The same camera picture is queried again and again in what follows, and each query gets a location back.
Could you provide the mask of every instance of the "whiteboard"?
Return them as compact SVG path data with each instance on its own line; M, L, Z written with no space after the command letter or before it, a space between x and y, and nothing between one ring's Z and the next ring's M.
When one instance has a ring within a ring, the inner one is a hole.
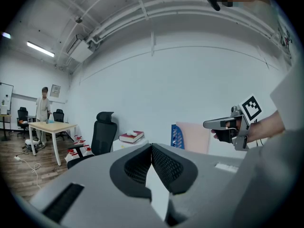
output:
M2 104L2 100L5 101L5 105L8 106L8 110L10 111L10 102L11 102L11 95L13 94L12 85L7 85L5 83L0 83L0 104Z

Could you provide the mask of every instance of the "book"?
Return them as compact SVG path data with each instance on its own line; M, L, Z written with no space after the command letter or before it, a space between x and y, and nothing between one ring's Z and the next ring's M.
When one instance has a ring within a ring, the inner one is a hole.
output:
M134 143L137 140L139 140L141 137L143 137L143 132L141 131L134 131L134 133L137 133L137 136L129 136L126 133L119 136L120 141L128 142L128 143Z

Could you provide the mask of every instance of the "white wall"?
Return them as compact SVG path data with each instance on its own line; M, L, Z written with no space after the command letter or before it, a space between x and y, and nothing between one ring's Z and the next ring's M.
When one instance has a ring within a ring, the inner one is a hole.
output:
M114 111L119 134L141 130L151 143L170 144L171 124L229 116L231 106L251 93L262 104L263 118L276 110L269 94L285 67L275 46L221 19L169 19L153 21L153 57L146 22L116 34L73 74L66 108L88 143L101 111ZM245 155L214 139L209 153Z
M0 81L14 86L11 99L11 126L5 123L7 129L19 129L17 111L21 106L27 108L29 115L36 115L36 99L41 96L41 89L45 86L49 89L48 93L53 84L61 86L59 98L50 97L49 94L48 98L51 101L52 112L56 109L62 109L65 112L69 87L68 74L56 70L50 64L42 63L40 60L16 51L1 51Z

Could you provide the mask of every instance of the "floor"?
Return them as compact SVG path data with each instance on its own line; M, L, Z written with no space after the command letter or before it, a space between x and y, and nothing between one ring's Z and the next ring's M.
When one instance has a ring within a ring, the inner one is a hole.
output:
M15 155L26 150L22 147L25 146L24 141L29 139L29 134L25 135L25 139L21 135L17 137L17 133L11 133L10 137L10 141L0 141L0 172L11 191L29 201L39 191L39 187L36 186L37 176L31 172L25 162L14 159ZM51 136L48 137L47 146L39 150L36 156L30 152L28 155L22 154L19 157L27 161L32 168L36 163L41 164L41 167L37 169L37 174L38 184L43 188L48 182L67 170L64 158L67 155L67 147L71 145L73 145L71 139L65 137L63 141L62 137L57 138L61 166L57 164Z

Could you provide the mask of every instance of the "chair seat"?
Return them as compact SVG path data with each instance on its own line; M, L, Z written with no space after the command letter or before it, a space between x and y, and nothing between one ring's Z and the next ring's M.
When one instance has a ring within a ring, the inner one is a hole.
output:
M70 169L72 166L78 164L79 162L81 162L85 159L91 158L93 156L94 156L93 154L90 154L90 155L84 156L83 158L77 158L77 159L71 160L67 163L67 168Z

